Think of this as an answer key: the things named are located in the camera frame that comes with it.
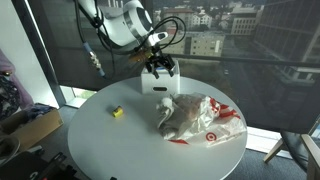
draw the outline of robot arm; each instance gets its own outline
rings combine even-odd
[[[146,68],[153,73],[156,78],[159,78],[156,68],[165,68],[171,76],[174,62],[170,56],[164,57],[158,42],[165,39],[167,33],[154,33],[152,28],[151,18],[146,10],[144,10],[139,0],[132,0],[123,7],[123,14],[117,17],[107,19],[102,11],[97,6],[95,0],[75,0],[79,2],[79,8],[91,25],[105,35],[112,43],[109,46],[120,48],[136,40],[142,40],[143,46],[136,49],[136,52],[131,55],[130,59],[136,61],[144,60]],[[91,55],[93,63],[99,71],[101,65],[95,53],[90,46],[84,42],[84,47]]]

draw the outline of plastic bag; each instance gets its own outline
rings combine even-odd
[[[179,94],[157,104],[165,140],[210,147],[246,131],[237,112],[202,94]]]

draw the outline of chair leg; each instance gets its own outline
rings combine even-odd
[[[270,150],[270,152],[263,158],[265,163],[268,163],[278,152],[282,149],[283,141],[280,139],[277,144]]]

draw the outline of red logo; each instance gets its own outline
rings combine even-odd
[[[207,141],[215,141],[217,139],[217,136],[214,133],[209,132],[206,135],[206,139]]]

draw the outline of cardboard box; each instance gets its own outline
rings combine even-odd
[[[27,112],[20,111],[0,122],[2,131],[5,134],[13,135],[19,139],[19,151],[28,150],[63,124],[57,109],[53,109],[47,114],[18,128],[26,122],[27,118]]]

